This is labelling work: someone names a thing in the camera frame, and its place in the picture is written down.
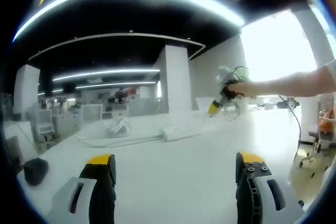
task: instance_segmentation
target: floor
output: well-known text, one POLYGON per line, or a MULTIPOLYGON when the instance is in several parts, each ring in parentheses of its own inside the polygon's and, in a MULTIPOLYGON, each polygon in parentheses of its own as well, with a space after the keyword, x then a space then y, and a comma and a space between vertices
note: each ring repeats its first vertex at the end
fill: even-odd
POLYGON ((300 145, 289 176, 289 181, 298 198, 305 203, 304 210, 308 209, 318 195, 322 185, 324 169, 332 164, 336 148, 323 152, 322 155, 313 158, 312 162, 309 162, 309 160, 303 161, 303 166, 300 168, 301 159, 306 157, 307 153, 311 153, 311 151, 311 145, 300 145))

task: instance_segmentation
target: human hand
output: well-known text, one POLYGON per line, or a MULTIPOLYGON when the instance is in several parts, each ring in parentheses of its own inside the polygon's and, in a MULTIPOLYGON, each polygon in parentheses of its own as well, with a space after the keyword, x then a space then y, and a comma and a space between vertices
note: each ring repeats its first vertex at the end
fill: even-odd
POLYGON ((258 95, 257 89, 251 82, 240 82, 230 84, 228 90, 238 93, 237 97, 256 97, 258 95))

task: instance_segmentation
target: black cable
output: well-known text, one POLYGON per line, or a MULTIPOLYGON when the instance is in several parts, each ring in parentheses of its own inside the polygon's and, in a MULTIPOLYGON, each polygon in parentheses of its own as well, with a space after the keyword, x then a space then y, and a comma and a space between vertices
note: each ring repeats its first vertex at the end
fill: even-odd
POLYGON ((296 150, 296 152, 295 152, 295 156, 294 156, 294 160, 295 160, 296 155, 298 154, 299 147, 300 147, 300 142, 301 142, 301 125, 300 125, 299 119, 298 119, 297 116, 295 115, 294 111, 293 111, 292 108, 289 106, 288 101, 285 101, 284 98, 282 98, 280 95, 279 95, 279 97, 280 97, 284 102, 287 103, 287 107, 289 108, 290 112, 292 112, 292 114, 294 115, 294 117, 295 117, 295 119, 296 119, 296 121, 298 122, 298 125, 299 125, 300 133, 299 133, 298 148, 297 148, 297 150, 296 150))

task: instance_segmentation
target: white power strip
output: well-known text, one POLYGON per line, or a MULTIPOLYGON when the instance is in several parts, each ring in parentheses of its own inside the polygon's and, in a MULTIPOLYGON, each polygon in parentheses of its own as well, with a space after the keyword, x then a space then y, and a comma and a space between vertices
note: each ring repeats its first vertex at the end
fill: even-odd
POLYGON ((177 125, 168 126, 161 129, 161 134, 163 139, 166 141, 175 141, 183 138, 191 137, 200 134, 201 131, 198 127, 194 126, 186 126, 181 127, 177 125))

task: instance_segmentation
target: office desk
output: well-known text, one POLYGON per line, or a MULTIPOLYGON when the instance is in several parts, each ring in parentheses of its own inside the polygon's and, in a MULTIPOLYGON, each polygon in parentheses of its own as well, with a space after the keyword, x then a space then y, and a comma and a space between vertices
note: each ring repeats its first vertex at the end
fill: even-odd
MULTIPOLYGON (((135 132, 152 130, 149 134, 172 123, 165 115, 130 121, 135 132)), ((75 134, 41 155, 50 170, 40 185, 28 186, 23 173, 18 179, 33 205, 46 215, 53 195, 70 177, 79 176, 88 159, 113 153, 116 223, 236 223, 236 153, 253 152, 265 159, 271 172, 287 178, 297 148, 298 126, 287 110, 250 112, 231 122, 217 117, 207 119, 204 125, 214 128, 179 141, 115 148, 87 147, 75 134)))

